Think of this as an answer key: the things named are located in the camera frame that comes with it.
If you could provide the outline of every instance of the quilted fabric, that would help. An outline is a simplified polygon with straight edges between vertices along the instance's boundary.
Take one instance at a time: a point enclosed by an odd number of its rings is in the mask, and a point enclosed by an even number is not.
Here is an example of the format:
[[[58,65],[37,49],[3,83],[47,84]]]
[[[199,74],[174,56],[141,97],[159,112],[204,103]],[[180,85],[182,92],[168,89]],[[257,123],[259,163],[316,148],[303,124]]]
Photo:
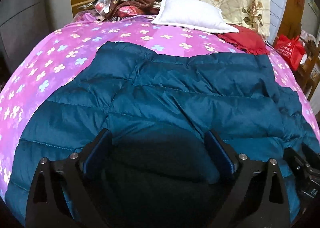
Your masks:
[[[223,190],[215,186],[219,173],[203,146],[204,133],[211,128],[237,153],[253,160],[277,160],[286,177],[291,218],[299,210],[299,200],[292,173],[282,159],[284,148],[300,152],[304,142],[320,152],[301,114],[298,95],[275,82],[266,55],[215,53],[183,58],[107,42],[89,67],[41,104],[20,138],[6,203],[22,223],[39,159],[64,159],[79,152],[102,128],[111,130],[115,147],[104,175],[116,181],[105,195],[128,192],[115,201],[119,200],[124,215],[131,210],[133,216],[148,215],[149,209],[135,209],[137,200],[125,187],[130,175],[148,189],[138,194],[180,191],[179,198],[185,201],[180,200],[179,207],[189,206],[183,212],[188,220],[199,202],[214,206]],[[168,190],[157,190],[159,183]],[[180,208],[174,202],[168,199],[167,209],[165,202],[155,205],[176,213]],[[131,208],[124,209],[129,203]]]

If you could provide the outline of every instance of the red shopping bag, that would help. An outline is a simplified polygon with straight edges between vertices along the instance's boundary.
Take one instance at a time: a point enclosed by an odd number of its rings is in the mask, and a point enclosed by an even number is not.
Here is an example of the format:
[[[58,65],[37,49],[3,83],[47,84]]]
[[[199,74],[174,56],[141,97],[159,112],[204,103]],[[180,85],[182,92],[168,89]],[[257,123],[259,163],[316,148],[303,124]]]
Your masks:
[[[303,45],[299,42],[299,37],[300,36],[297,36],[295,39],[290,40],[281,34],[275,46],[276,52],[282,56],[294,71],[298,69],[300,61],[305,53]]]

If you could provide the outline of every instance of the metal screw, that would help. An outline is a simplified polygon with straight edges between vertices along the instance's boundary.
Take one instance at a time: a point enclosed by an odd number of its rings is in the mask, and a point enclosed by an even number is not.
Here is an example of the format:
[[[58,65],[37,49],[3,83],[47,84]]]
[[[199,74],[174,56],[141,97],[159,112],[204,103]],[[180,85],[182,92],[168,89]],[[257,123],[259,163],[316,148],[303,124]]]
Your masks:
[[[78,156],[79,156],[79,154],[78,154],[77,152],[73,152],[73,153],[70,155],[70,159],[76,159]]]
[[[276,164],[277,164],[277,161],[276,161],[275,159],[270,159],[270,163],[271,163],[272,165],[276,165]]]
[[[45,164],[47,161],[48,159],[44,157],[40,160],[40,164]]]
[[[239,158],[242,159],[242,160],[246,160],[248,158],[248,156],[246,154],[239,154]]]

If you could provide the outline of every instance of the pink floral bed sheet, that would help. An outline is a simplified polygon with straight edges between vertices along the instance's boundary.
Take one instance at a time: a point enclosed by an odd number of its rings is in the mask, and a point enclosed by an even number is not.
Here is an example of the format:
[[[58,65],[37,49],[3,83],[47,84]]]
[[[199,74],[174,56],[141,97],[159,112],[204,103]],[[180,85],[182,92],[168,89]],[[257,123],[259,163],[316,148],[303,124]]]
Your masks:
[[[29,119],[55,90],[90,65],[107,41],[131,42],[159,54],[192,57],[214,52],[239,52],[217,36],[199,30],[152,25],[153,16],[121,22],[76,22],[54,31],[32,50],[0,93],[0,195],[9,183],[15,148]],[[299,95],[303,115],[320,141],[311,107],[287,63],[274,50],[269,59],[275,80]]]

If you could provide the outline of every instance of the red pillow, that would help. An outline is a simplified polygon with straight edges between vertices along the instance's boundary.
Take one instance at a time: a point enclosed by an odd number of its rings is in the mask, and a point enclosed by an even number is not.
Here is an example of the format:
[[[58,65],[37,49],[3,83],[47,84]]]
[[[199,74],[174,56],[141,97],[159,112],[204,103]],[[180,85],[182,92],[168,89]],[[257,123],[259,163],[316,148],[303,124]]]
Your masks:
[[[220,39],[234,45],[236,48],[253,55],[269,55],[270,51],[266,49],[263,39],[253,30],[243,26],[233,25],[239,30],[239,33],[216,34]]]

